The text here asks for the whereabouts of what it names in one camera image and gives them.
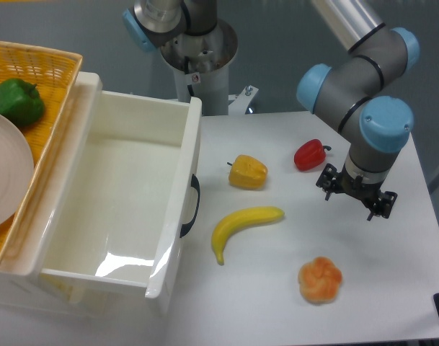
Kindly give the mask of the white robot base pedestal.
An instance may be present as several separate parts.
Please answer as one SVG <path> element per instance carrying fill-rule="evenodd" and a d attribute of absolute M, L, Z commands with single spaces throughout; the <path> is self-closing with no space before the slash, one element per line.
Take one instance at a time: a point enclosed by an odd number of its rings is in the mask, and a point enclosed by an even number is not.
<path fill-rule="evenodd" d="M 173 72 L 177 99 L 197 97 L 204 116 L 245 115 L 259 89 L 247 85 L 239 94 L 230 93 L 229 66 L 237 52 L 237 35 L 222 19 L 205 35 L 181 34 L 163 45 L 161 56 Z"/>

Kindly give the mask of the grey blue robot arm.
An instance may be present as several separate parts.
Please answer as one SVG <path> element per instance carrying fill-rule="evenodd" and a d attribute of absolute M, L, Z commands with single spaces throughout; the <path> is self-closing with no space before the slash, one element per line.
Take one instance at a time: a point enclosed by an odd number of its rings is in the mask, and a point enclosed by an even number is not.
<path fill-rule="evenodd" d="M 314 8 L 350 55 L 338 68 L 311 67 L 296 89 L 299 103 L 350 143 L 344 166 L 327 165 L 317 186 L 359 200 L 388 218 L 397 195 L 381 186 L 409 139 L 414 115 L 381 90 L 416 64 L 420 46 L 403 28 L 388 28 L 364 1 L 315 1 Z M 227 115 L 229 65 L 238 50 L 215 1 L 137 1 L 123 22 L 143 51 L 158 50 L 174 74 L 177 97 L 203 103 L 204 115 Z"/>

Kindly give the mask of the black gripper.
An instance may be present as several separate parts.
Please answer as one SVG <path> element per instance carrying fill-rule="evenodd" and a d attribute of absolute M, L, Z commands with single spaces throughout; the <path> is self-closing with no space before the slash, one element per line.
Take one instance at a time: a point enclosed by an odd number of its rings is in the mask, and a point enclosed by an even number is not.
<path fill-rule="evenodd" d="M 377 183 L 364 182 L 364 178 L 352 178 L 345 167 L 339 173 L 332 164 L 327 164 L 316 181 L 316 186 L 325 193 L 328 201 L 331 195 L 346 194 L 362 202 L 370 211 L 367 220 L 374 216 L 389 218 L 398 195 L 392 191 L 381 192 L 383 180 Z"/>

